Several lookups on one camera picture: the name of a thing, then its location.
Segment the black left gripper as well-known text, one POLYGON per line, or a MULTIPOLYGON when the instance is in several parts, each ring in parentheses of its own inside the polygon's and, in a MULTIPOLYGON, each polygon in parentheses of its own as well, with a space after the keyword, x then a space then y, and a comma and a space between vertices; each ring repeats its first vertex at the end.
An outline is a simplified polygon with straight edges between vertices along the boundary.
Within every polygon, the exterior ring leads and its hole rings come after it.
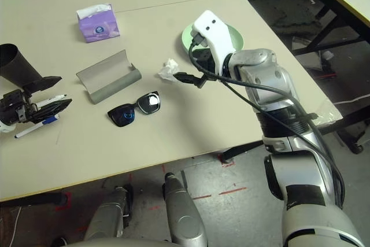
MULTIPOLYGON (((61 79, 60 76, 46 76, 24 85, 23 90, 43 91, 53 87, 61 79)), ((31 101, 32 95, 24 91, 17 89, 3 95, 1 99, 1 122, 41 122, 63 111, 72 102, 72 99, 62 99, 47 104, 38 110, 31 101)))

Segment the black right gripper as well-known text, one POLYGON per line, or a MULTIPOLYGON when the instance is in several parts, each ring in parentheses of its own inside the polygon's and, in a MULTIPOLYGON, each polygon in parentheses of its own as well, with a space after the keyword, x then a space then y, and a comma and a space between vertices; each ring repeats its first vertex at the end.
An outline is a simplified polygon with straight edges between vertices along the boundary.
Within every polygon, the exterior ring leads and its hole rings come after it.
MULTIPOLYGON (((215 62, 210 49, 196 49, 193 50, 192 54, 194 60, 198 63, 203 71, 215 74, 215 62)), ((182 83, 196 85, 198 88, 201 88, 208 80, 215 81, 213 78, 208 78, 205 73, 201 78, 185 72, 177 72, 173 75, 173 77, 182 83)))

